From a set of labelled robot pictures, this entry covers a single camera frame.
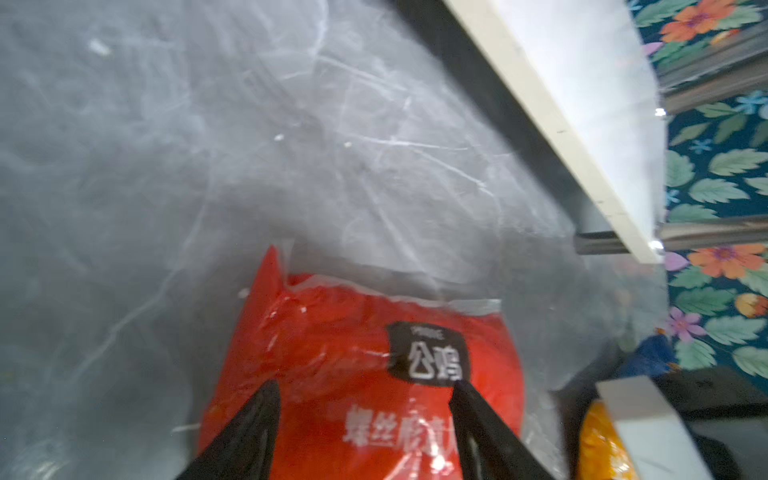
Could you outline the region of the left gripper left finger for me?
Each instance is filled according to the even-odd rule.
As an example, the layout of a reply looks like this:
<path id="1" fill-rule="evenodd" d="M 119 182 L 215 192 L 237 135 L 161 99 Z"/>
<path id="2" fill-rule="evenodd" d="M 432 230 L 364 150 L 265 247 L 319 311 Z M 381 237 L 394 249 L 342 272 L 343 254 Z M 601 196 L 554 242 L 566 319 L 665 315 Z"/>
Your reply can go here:
<path id="1" fill-rule="evenodd" d="M 281 413 L 278 382 L 268 380 L 177 476 L 178 480 L 267 480 Z"/>

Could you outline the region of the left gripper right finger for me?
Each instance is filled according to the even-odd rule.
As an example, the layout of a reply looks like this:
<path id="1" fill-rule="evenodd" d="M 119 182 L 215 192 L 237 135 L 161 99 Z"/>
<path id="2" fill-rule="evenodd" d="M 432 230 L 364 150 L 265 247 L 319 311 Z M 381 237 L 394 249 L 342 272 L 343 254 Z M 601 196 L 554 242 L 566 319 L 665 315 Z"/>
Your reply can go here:
<path id="1" fill-rule="evenodd" d="M 469 382 L 454 383 L 449 407 L 464 480 L 553 479 Z"/>

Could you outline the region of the blue orange pasta bag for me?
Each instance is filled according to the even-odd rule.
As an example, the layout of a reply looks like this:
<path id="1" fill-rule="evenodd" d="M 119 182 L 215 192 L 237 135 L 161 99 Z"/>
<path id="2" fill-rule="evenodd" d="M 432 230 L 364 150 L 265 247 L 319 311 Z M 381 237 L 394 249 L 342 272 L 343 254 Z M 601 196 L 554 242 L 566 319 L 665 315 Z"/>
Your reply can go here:
<path id="1" fill-rule="evenodd" d="M 610 380 L 636 376 L 656 377 L 679 365 L 664 329 L 643 340 L 621 364 Z M 616 432 L 608 409 L 597 398 L 590 404 L 579 432 L 579 453 L 575 478 L 638 479 L 623 442 Z"/>

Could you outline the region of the small red pasta bag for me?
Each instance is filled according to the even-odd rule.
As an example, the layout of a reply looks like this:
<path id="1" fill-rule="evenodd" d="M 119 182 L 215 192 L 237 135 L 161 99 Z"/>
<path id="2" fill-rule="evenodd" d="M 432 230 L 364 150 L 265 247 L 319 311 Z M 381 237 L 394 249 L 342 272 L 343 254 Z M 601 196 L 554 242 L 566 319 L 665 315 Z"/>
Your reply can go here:
<path id="1" fill-rule="evenodd" d="M 458 479 L 449 401 L 471 383 L 505 424 L 524 416 L 522 367 L 497 300 L 386 296 L 290 275 L 265 253 L 201 424 L 207 447 L 267 380 L 281 411 L 275 479 Z"/>

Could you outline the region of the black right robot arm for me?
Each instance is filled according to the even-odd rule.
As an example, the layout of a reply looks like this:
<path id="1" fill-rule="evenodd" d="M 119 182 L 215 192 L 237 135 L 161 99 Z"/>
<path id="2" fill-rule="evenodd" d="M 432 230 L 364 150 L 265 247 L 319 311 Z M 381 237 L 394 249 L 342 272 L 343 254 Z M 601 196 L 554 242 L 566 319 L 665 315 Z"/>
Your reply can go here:
<path id="1" fill-rule="evenodd" d="M 641 479 L 764 479 L 767 396 L 726 367 L 598 383 Z"/>

